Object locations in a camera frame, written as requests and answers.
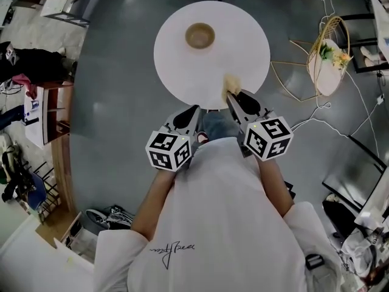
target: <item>gray floor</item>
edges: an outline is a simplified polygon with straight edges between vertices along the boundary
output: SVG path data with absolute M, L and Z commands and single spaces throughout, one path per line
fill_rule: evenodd
M 92 17 L 76 76 L 71 129 L 71 163 L 74 194 L 80 210 L 119 204 L 136 212 L 155 170 L 145 153 L 145 144 L 168 115 L 184 104 L 161 84 L 153 61 L 156 35 L 164 21 L 177 9 L 201 0 L 102 0 Z M 332 0 L 339 15 L 366 13 L 364 0 Z M 302 51 L 288 39 L 314 41 L 318 22 L 324 15 L 320 0 L 225 0 L 249 12 L 261 25 L 270 44 L 273 60 L 304 62 Z M 368 38 L 373 23 L 350 22 L 355 35 Z M 348 68 L 373 109 L 380 87 L 374 74 L 355 75 Z M 302 97 L 313 94 L 305 68 L 280 66 L 288 88 Z M 258 96 L 284 116 L 290 126 L 307 119 L 315 101 L 298 103 L 282 89 L 269 70 Z M 352 133 L 366 118 L 357 89 L 346 76 L 329 98 L 332 108 L 316 117 L 327 120 L 342 133 Z M 389 121 L 381 105 L 372 116 L 381 158 L 389 160 Z M 356 134 L 375 151 L 368 123 Z M 294 185 L 296 200 L 312 202 L 318 211 L 328 191 L 325 178 L 334 186 L 362 189 L 361 198 L 378 179 L 363 151 L 322 123 L 310 122 L 295 133 L 286 155 L 278 159 L 286 181 Z

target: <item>wall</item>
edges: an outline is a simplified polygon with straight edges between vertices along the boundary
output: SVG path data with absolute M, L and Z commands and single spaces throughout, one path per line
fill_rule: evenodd
M 38 226 L 30 215 L 0 249 L 0 291 L 92 292 L 92 274 L 45 242 Z
M 3 190 L 4 185 L 0 185 L 0 191 Z M 0 200 L 0 248 L 28 216 L 17 202 L 9 204 Z

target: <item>black signature print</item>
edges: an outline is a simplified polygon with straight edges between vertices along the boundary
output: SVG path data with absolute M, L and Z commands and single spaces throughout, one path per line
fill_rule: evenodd
M 180 241 L 176 241 L 173 243 L 167 243 L 166 248 L 164 249 L 150 249 L 150 251 L 157 252 L 158 254 L 165 253 L 165 255 L 162 256 L 162 263 L 164 263 L 166 269 L 169 269 L 171 254 L 177 253 L 179 250 L 188 250 L 188 249 L 194 250 L 195 245 L 181 246 Z

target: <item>white cable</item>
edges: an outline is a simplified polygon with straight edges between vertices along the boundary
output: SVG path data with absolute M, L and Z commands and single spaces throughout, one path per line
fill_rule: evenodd
M 351 78 L 351 81 L 353 81 L 353 84 L 354 86 L 357 88 L 358 92 L 359 92 L 359 95 L 360 95 L 360 99 L 362 100 L 362 103 L 366 109 L 366 113 L 367 113 L 367 116 L 368 116 L 368 120 L 370 122 L 370 127 L 371 127 L 371 130 L 373 132 L 373 136 L 374 136 L 374 141 L 376 143 L 376 150 L 377 150 L 377 157 L 379 158 L 379 152 L 378 152 L 378 144 L 377 144 L 377 139 L 376 139 L 376 134 L 374 132 L 374 128 L 373 128 L 373 123 L 371 122 L 371 119 L 370 119 L 370 115 L 369 114 L 369 111 L 367 110 L 367 107 L 366 107 L 366 104 L 365 104 L 365 101 L 363 100 L 363 97 L 362 97 L 362 93 L 360 92 L 360 89 L 358 88 L 357 84 L 355 83 L 354 79 L 352 78 L 352 76 L 348 73 L 348 71 L 346 71 L 346 73 L 348 74 L 348 76 Z
M 310 121 L 310 120 L 323 122 L 323 123 L 327 124 L 327 126 L 329 126 L 331 129 L 333 129 L 334 131 L 336 131 L 340 136 L 343 136 L 343 137 L 345 137 L 345 138 L 348 138 L 347 135 L 342 134 L 341 132 L 338 131 L 338 129 L 335 129 L 335 128 L 334 128 L 332 125 L 330 125 L 329 123 L 325 122 L 324 120 L 320 120 L 320 119 L 316 119 L 316 118 L 310 118 L 310 119 L 308 119 L 308 120 L 303 121 L 296 129 L 293 130 L 293 132 L 294 132 L 295 130 L 297 130 L 298 128 L 300 128 L 302 125 L 306 124 L 306 123 L 307 123 L 308 121 Z
M 332 13 L 330 15 L 327 14 L 327 9 L 326 9 L 326 1 L 323 0 L 323 3 L 324 3 L 324 12 L 326 13 L 326 16 L 323 16 L 322 19 L 320 20 L 320 23 L 318 25 L 318 31 L 319 32 L 322 32 L 322 24 L 325 24 L 325 22 L 323 21 L 325 18 L 328 19 L 329 17 L 331 17 L 333 14 L 335 14 L 335 9 L 334 9 L 334 5 L 332 4 L 332 0 L 329 0 L 330 3 L 331 3 L 331 7 L 332 7 Z
M 316 107 L 316 109 L 314 110 L 314 112 L 311 114 L 311 116 L 310 116 L 308 119 L 306 119 L 306 120 L 304 120 L 304 121 L 302 121 L 302 122 L 300 122 L 300 123 L 298 123 L 298 124 L 295 124 L 295 125 L 291 128 L 292 131 L 297 130 L 297 128 L 298 128 L 300 125 L 302 125 L 302 124 L 304 124 L 304 123 L 310 121 L 310 120 L 312 119 L 312 117 L 314 116 L 314 114 L 315 114 L 315 112 L 316 112 L 317 110 L 322 109 L 322 108 L 331 108 L 331 103 L 330 103 L 330 102 L 326 102 L 324 105 L 319 106 L 319 105 L 318 105 L 318 102 L 317 102 L 317 97 L 316 97 L 316 105 L 317 105 L 317 107 Z
M 373 108 L 373 110 L 371 111 L 370 115 L 365 119 L 365 121 L 363 121 L 363 122 L 359 125 L 358 129 L 356 129 L 355 132 L 354 132 L 351 136 L 353 136 L 355 133 L 357 133 L 358 130 L 361 128 L 361 126 L 362 126 L 367 120 L 370 119 L 370 117 L 371 117 L 373 111 L 376 109 L 377 106 L 378 106 L 378 103 L 376 103 L 376 106 L 374 106 L 374 108 Z

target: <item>concrete floor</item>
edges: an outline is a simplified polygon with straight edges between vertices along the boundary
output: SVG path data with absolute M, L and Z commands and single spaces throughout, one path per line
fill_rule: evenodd
M 40 17 L 40 9 L 17 7 L 9 25 L 1 31 L 0 42 L 11 41 L 18 49 L 39 48 L 56 51 L 60 47 L 66 48 L 66 55 L 78 59 L 84 42 L 86 29 L 75 25 Z M 24 103 L 25 90 L 18 94 L 6 96 L 0 94 L 0 108 L 2 112 Z M 17 141 L 22 148 L 24 159 L 28 160 L 35 169 L 47 161 L 42 174 L 51 169 L 51 145 L 43 150 L 31 143 L 24 132 L 24 125 L 19 122 L 11 124 L 5 129 L 13 141 Z
M 101 0 L 95 9 L 78 65 L 72 109 L 72 177 L 80 210 L 119 204 L 135 213 L 142 202 L 156 172 L 146 157 L 145 144 L 151 132 L 184 105 L 157 76 L 154 41 L 173 12 L 197 1 L 203 0 Z M 242 8 L 259 22 L 273 60 L 306 61 L 305 54 L 288 40 L 316 39 L 324 15 L 321 0 L 224 1 Z M 332 1 L 338 15 L 367 12 L 364 0 Z M 348 27 L 353 37 L 368 38 L 373 32 L 369 21 L 349 22 Z M 374 74 L 356 75 L 352 65 L 348 70 L 371 111 L 381 89 L 388 92 L 387 86 L 380 88 Z M 305 68 L 279 66 L 278 72 L 295 94 L 313 95 Z M 316 107 L 314 100 L 298 103 L 290 98 L 271 69 L 257 95 L 290 126 L 307 119 Z M 342 133 L 352 133 L 367 117 L 348 76 L 330 98 L 319 98 L 321 104 L 327 101 L 331 101 L 331 109 L 319 110 L 315 116 Z M 380 156 L 388 162 L 387 105 L 377 107 L 371 120 Z M 356 138 L 375 151 L 368 123 Z M 295 200 L 310 201 L 323 219 L 321 202 L 329 193 L 321 185 L 324 179 L 335 187 L 339 183 L 349 189 L 357 187 L 357 197 L 365 199 L 379 177 L 361 149 L 318 122 L 299 128 L 288 153 L 277 161 L 285 180 L 294 185 Z

